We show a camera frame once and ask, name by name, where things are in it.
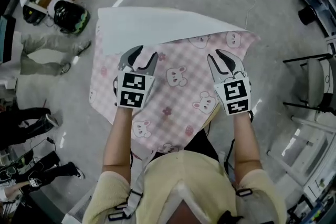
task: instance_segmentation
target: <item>concrete floor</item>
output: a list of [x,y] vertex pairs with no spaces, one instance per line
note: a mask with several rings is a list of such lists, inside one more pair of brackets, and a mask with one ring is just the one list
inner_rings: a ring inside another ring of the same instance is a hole
[[[117,0],[77,0],[91,13],[91,20],[80,39],[94,39],[98,19],[97,9],[110,7]],[[252,82],[252,107],[255,106],[253,126],[261,150],[262,164],[276,182],[284,171],[266,152],[273,146],[282,152],[298,126],[291,122],[292,114],[307,116],[302,109],[288,109],[282,101],[295,100],[293,89],[300,70],[282,63],[284,59],[296,58],[327,51],[324,35],[317,23],[305,26],[298,17],[304,7],[302,0],[256,0],[250,12],[247,30],[257,33],[261,42],[250,47],[244,66]],[[253,0],[124,0],[120,6],[171,7],[190,10],[244,28],[247,10]],[[33,26],[22,19],[22,8],[14,13],[16,29],[31,33],[58,33],[44,24]],[[81,55],[78,63],[62,77],[21,76],[18,82],[20,108],[47,107],[62,118],[62,126],[32,140],[36,145],[44,137],[52,137],[62,163],[74,162],[86,175],[85,180],[57,178],[43,188],[43,192],[63,211],[71,207],[95,184],[99,177],[102,152],[111,125],[89,104],[90,77],[93,47]],[[40,51],[34,55],[40,62],[64,59],[56,52]],[[296,89],[304,92],[304,83]],[[211,124],[209,139],[215,149],[228,151],[233,139],[233,120],[220,111]],[[30,149],[30,141],[24,145]],[[53,146],[48,143],[34,149],[36,156],[43,156]]]

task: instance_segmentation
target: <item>person's hand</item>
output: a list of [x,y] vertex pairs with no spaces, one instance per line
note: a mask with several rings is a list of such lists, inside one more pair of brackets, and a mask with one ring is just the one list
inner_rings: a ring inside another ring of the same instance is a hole
[[133,113],[133,109],[132,108],[124,108],[122,106],[119,106],[117,108],[117,111],[120,111],[121,113],[124,113],[124,114],[129,114],[129,113]]

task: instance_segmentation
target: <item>table leg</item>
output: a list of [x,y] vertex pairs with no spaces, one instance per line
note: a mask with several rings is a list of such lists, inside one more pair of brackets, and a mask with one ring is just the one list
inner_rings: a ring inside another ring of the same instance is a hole
[[270,156],[273,160],[275,160],[288,173],[288,175],[296,181],[296,183],[298,183],[302,187],[305,185],[307,179],[305,179],[303,175],[298,173],[295,169],[293,169],[291,166],[285,163],[277,155],[273,154],[272,151],[268,151],[267,155]]
[[38,10],[39,12],[42,12],[42,13],[45,13],[45,14],[47,14],[47,10],[45,9],[45,8],[43,8],[43,7],[41,7],[41,6],[39,6],[39,5],[37,5],[36,3],[33,3],[33,2],[27,2],[26,3],[26,5],[28,6],[28,7],[31,7],[31,8],[33,8],[33,9],[35,9],[35,10]]
[[329,133],[332,133],[332,134],[336,133],[336,128],[334,128],[334,127],[326,126],[326,125],[323,125],[323,124],[320,124],[320,123],[317,123],[317,122],[313,122],[313,121],[307,121],[307,120],[297,118],[297,117],[294,117],[294,116],[292,116],[290,119],[294,122],[301,123],[301,124],[304,124],[304,125],[308,125],[310,127],[320,129],[320,130],[325,131],[325,132],[329,132]]
[[293,135],[292,138],[295,138],[299,143],[302,143],[303,145],[313,146],[313,143],[311,143],[308,139],[305,139],[301,136]]

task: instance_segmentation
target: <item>person's arm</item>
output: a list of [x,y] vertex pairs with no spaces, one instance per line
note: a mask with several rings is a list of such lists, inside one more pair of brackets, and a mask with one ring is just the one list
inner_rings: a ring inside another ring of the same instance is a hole
[[18,189],[21,189],[22,187],[27,186],[27,185],[30,185],[29,181],[17,183],[13,186],[5,188],[4,190],[5,190],[5,195],[7,199],[11,197]]
[[107,139],[102,171],[113,171],[131,182],[130,150],[132,109],[117,108],[112,130]]
[[239,184],[252,170],[262,169],[259,146],[254,135],[248,112],[234,115],[235,176]]

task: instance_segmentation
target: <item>sneaker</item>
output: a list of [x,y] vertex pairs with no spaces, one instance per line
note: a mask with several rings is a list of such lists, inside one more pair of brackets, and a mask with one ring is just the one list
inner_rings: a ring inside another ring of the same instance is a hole
[[91,40],[81,42],[77,46],[77,53],[76,56],[80,56],[82,52],[86,51],[87,48],[91,46]]
[[84,175],[84,173],[80,170],[80,169],[78,169],[78,167],[76,167],[76,169],[77,169],[77,177],[79,178],[79,179],[84,179],[85,178],[85,175]]
[[319,117],[322,115],[321,111],[316,110],[315,116],[314,116],[314,120],[317,122],[319,120]]
[[54,116],[52,116],[50,114],[46,114],[46,118],[47,118],[48,122],[50,122],[54,127],[56,127],[56,128],[59,127],[58,122],[57,122],[57,120],[55,119]]
[[70,68],[71,68],[71,64],[69,62],[63,65],[60,75],[67,73],[70,70]]

